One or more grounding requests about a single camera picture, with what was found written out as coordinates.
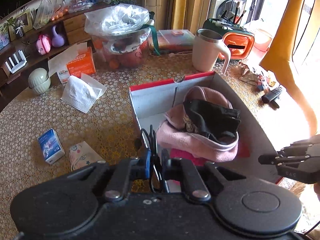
blue box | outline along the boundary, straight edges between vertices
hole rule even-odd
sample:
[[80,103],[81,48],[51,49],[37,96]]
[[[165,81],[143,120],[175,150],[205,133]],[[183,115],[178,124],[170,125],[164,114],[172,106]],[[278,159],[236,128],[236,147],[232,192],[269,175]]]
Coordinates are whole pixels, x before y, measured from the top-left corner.
[[56,160],[65,155],[57,133],[53,129],[50,129],[41,135],[38,138],[38,142],[40,144],[44,160],[49,164],[54,163]]

washing machine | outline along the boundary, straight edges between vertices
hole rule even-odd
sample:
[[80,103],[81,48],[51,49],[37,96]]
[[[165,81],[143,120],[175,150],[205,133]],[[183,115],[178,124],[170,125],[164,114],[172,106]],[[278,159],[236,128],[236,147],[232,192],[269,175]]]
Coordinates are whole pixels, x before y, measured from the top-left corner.
[[234,17],[238,1],[240,1],[240,10],[238,10],[237,13],[237,16],[239,17],[242,13],[242,4],[244,0],[212,0],[209,17],[218,19],[224,11],[227,11],[226,17]]

mug handle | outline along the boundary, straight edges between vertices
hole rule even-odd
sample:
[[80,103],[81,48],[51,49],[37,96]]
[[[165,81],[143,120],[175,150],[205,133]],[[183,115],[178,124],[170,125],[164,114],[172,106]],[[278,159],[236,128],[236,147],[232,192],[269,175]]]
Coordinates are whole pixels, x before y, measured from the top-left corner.
[[222,67],[222,73],[225,74],[230,62],[231,52],[230,52],[230,49],[224,44],[224,42],[219,42],[218,48],[221,54],[225,57],[224,64]]

white mug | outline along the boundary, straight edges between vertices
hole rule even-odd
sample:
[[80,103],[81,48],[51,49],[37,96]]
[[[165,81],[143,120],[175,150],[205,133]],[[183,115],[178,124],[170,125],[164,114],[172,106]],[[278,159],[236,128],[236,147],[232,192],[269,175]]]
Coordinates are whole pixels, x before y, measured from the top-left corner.
[[192,64],[196,70],[211,71],[220,52],[225,57],[222,68],[224,74],[231,58],[231,52],[224,44],[222,36],[209,29],[197,30],[192,49]]

black cloth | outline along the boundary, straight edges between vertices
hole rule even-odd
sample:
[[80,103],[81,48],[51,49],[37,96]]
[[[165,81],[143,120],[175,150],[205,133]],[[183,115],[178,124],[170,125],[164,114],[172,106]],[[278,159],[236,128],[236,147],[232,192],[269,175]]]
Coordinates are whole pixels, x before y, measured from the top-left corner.
[[235,137],[240,124],[240,110],[199,99],[184,101],[183,106],[190,120],[198,128],[198,134],[224,145],[229,143],[222,141],[222,138]]

